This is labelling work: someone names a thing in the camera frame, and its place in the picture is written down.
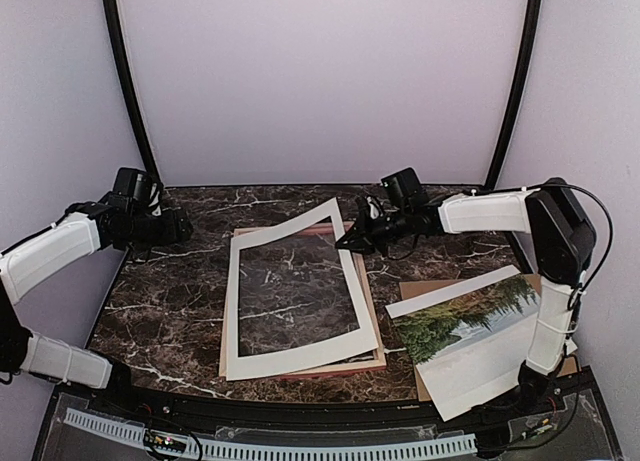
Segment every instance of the black cable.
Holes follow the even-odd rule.
[[[9,386],[11,383],[13,383],[13,373],[9,373],[9,377],[7,379],[0,378],[0,384]]]
[[[413,253],[416,252],[416,247],[418,246],[419,239],[420,239],[420,235],[416,234],[415,237],[413,238],[413,244],[411,245],[411,249],[409,250],[408,253],[403,254],[399,258],[394,258],[393,256],[387,255],[387,259],[391,261],[402,261],[403,259],[407,259],[409,256],[411,256]]]
[[[579,298],[582,297],[582,293],[584,293],[584,291],[586,291],[587,287],[593,281],[593,278],[595,278],[596,275],[600,272],[600,269],[602,269],[602,266],[604,265],[605,261],[609,257],[609,253],[611,252],[611,247],[613,246],[613,232],[614,232],[613,220],[611,219],[611,214],[609,213],[609,210],[607,209],[605,204],[602,201],[600,201],[600,199],[595,194],[593,194],[591,191],[589,191],[589,190],[587,190],[587,189],[585,189],[583,187],[576,186],[574,184],[553,183],[552,182],[552,183],[535,184],[533,186],[525,186],[522,189],[532,190],[532,189],[542,189],[542,188],[565,188],[565,189],[571,189],[573,191],[578,191],[578,192],[580,192],[582,194],[585,194],[589,198],[591,198],[593,201],[595,201],[595,203],[598,205],[598,207],[602,210],[602,212],[604,213],[605,217],[607,218],[607,225],[608,225],[608,228],[609,228],[609,239],[607,241],[607,246],[606,246],[606,248],[604,250],[604,253],[602,254],[602,258],[600,258],[600,262],[597,264],[597,266],[595,267],[595,269],[591,273],[591,276],[589,276],[589,278],[585,281],[584,285],[582,285],[581,287],[579,287],[579,289],[577,289],[575,291],[575,298],[576,298],[576,301],[578,301]],[[522,189],[520,189],[520,188],[496,189],[496,190],[493,190],[493,191],[476,192],[473,195],[475,195],[475,196],[486,196],[486,195],[494,194],[494,193],[514,193],[514,192],[522,191]]]
[[[69,213],[65,211],[65,213],[60,217],[60,219],[58,219],[58,221],[56,221],[55,223],[53,223],[53,226],[47,226],[44,229],[41,229],[40,231],[38,231],[37,233],[33,233],[30,234],[29,236],[27,236],[26,238],[22,238],[20,241],[18,241],[17,243],[12,244],[11,246],[9,246],[7,249],[5,249],[4,251],[2,251],[0,254],[2,256],[6,255],[7,253],[13,251],[14,249],[22,246],[24,243],[26,243],[27,241],[31,241],[34,238],[37,238],[38,236],[40,236],[41,234],[46,233],[47,231],[51,231],[54,227],[56,227],[57,225],[59,225],[62,221],[65,220],[65,218],[69,216]]]
[[[104,403],[106,403],[106,404],[108,404],[108,405],[110,405],[110,406],[112,406],[112,407],[114,407],[116,409],[119,409],[120,411],[122,411],[124,413],[127,413],[127,414],[132,415],[132,416],[138,416],[138,413],[136,413],[134,411],[131,411],[129,409],[123,408],[122,406],[120,406],[120,405],[118,405],[118,404],[116,404],[116,403],[114,403],[112,401],[109,401],[106,398],[100,397],[100,398],[97,398],[97,399],[100,400],[100,401],[103,401]],[[170,421],[168,419],[161,418],[159,416],[154,416],[151,413],[149,413],[147,416],[148,416],[149,420],[156,420],[156,421],[159,421],[161,423],[170,424],[171,426],[175,426],[176,428],[178,428],[181,432],[186,433],[191,439],[193,439],[195,441],[196,445],[198,446],[198,459],[196,461],[202,461],[202,457],[204,456],[204,449],[202,448],[202,443],[200,442],[198,437],[195,434],[193,434],[193,431],[191,431],[190,429],[185,428],[184,426],[182,426],[179,423],[176,423],[174,421]]]
[[[510,443],[507,444],[503,444],[502,446],[476,446],[478,448],[478,452],[493,452],[493,451],[528,451],[528,450],[532,450],[532,449],[539,449],[542,446],[546,446],[547,444],[549,444],[551,441],[553,441],[554,439],[558,438],[558,436],[560,436],[562,433],[564,433],[567,428],[571,425],[571,423],[573,422],[573,419],[576,417],[576,413],[578,412],[578,404],[580,402],[580,389],[582,387],[582,376],[581,376],[581,372],[582,372],[582,367],[580,365],[580,360],[578,359],[578,356],[575,354],[570,354],[568,356],[566,356],[564,359],[568,359],[568,358],[573,358],[576,361],[576,365],[578,367],[578,383],[576,385],[576,401],[575,404],[573,405],[573,410],[571,411],[571,415],[569,416],[569,419],[567,420],[566,423],[564,423],[564,425],[558,429],[555,433],[553,433],[552,436],[549,436],[547,439],[545,439],[543,442],[535,444],[535,445],[528,445],[528,446],[514,446],[517,443],[520,443],[524,440],[522,439],[516,439],[514,441],[511,441]]]

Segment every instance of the white vein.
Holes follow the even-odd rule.
[[[367,274],[369,275],[380,275],[380,276],[389,276],[390,278],[395,278],[395,279],[401,279],[400,276],[396,276],[395,274],[390,274],[387,273],[387,271],[389,271],[389,266],[383,266],[382,269],[379,269],[378,271],[367,271]]]
[[[265,311],[264,313],[257,314],[245,314],[244,316],[240,316],[240,320],[245,319],[254,319],[254,318],[263,318],[265,316],[276,316],[280,319],[282,318],[282,313],[286,313],[287,311],[291,311],[293,309],[306,308],[307,306],[311,306],[313,303],[300,303],[295,306],[287,306],[286,308],[274,309],[273,311]],[[194,319],[194,323],[222,323],[224,318],[207,318],[207,319]]]
[[[255,206],[256,204],[275,204],[275,203],[283,203],[284,201],[280,199],[266,200],[266,201],[251,201],[250,203],[241,203],[241,204],[230,204],[228,206],[223,206],[222,208],[214,209],[212,211],[208,211],[207,213],[219,213],[221,211],[227,211],[233,208],[250,208],[251,206]]]
[[[153,304],[132,304],[130,306],[105,306],[105,311],[111,311],[112,313],[117,313],[118,311],[124,311],[126,309],[140,309],[140,308],[153,308],[153,309],[162,309],[160,306],[154,306]]]
[[[287,268],[289,269],[289,271],[293,271],[293,258],[295,257],[296,257],[296,250],[294,249],[291,251],[291,257],[289,259],[283,260],[287,265]]]
[[[220,251],[220,247],[213,249],[197,249],[194,251],[189,251],[186,253],[163,253],[162,251],[151,251],[153,254],[160,255],[157,258],[150,259],[149,261],[158,261],[159,259],[167,259],[167,258],[184,258],[185,256],[191,256],[193,254],[206,254],[206,253],[215,253],[216,251]]]
[[[395,349],[389,349],[389,348],[384,348],[384,354],[390,354],[390,353],[402,353],[404,351],[406,351],[407,348],[395,348]]]
[[[154,368],[153,366],[147,366],[147,367],[145,367],[145,366],[134,366],[134,365],[130,365],[130,366],[131,366],[131,368],[137,369],[138,371],[144,371],[145,373],[155,374],[156,377],[158,378],[157,381],[169,381],[171,383],[177,383],[181,387],[184,387],[184,388],[196,389],[196,390],[201,391],[203,393],[208,393],[214,398],[228,398],[228,396],[226,396],[226,395],[224,395],[222,393],[218,393],[217,391],[214,391],[212,389],[201,388],[200,386],[196,386],[193,383],[189,383],[189,382],[185,381],[184,378],[176,378],[174,376],[167,376],[166,374],[162,374],[157,368]]]
[[[280,308],[280,309],[274,309],[273,311],[265,311],[264,313],[258,313],[258,314],[246,314],[244,316],[240,316],[240,319],[252,319],[252,318],[262,318],[264,316],[277,316],[281,313],[286,313],[287,311],[291,311],[292,309],[298,309],[298,308],[306,308],[307,306],[311,306],[313,303],[300,303],[300,304],[296,304],[295,306],[287,306],[286,308]]]
[[[482,253],[471,253],[471,254],[460,254],[458,256],[456,256],[457,258],[475,258],[476,256],[486,256],[488,254],[493,254],[495,252],[498,252],[502,249],[505,249],[506,246],[500,246],[498,248],[494,248],[494,249],[490,249],[489,251],[484,251]]]

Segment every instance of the landscape photo print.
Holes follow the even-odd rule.
[[[539,298],[522,274],[394,319],[415,364],[452,354],[538,311]]]

